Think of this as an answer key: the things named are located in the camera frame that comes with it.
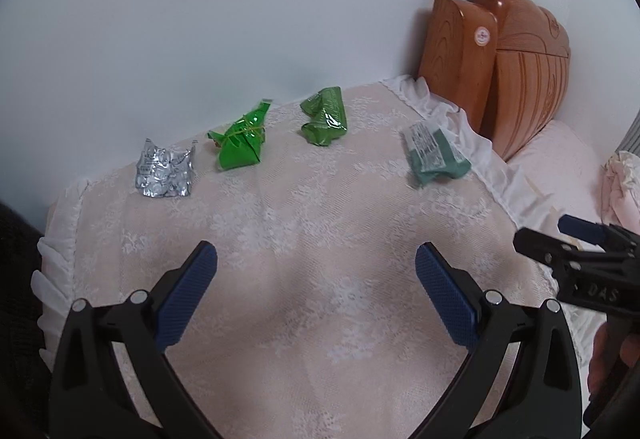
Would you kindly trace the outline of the right hand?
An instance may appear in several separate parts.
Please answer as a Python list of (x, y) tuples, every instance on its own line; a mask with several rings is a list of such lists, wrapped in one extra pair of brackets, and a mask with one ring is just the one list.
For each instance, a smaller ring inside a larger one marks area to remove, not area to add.
[[(587, 377), (587, 387), (589, 390), (589, 400), (592, 400), (601, 390), (610, 367), (608, 366), (608, 347), (613, 344), (608, 322), (604, 322), (594, 335), (592, 357), (589, 362), (589, 372)], [(626, 367), (634, 367), (639, 360), (639, 336), (629, 334), (620, 345), (618, 358)]]

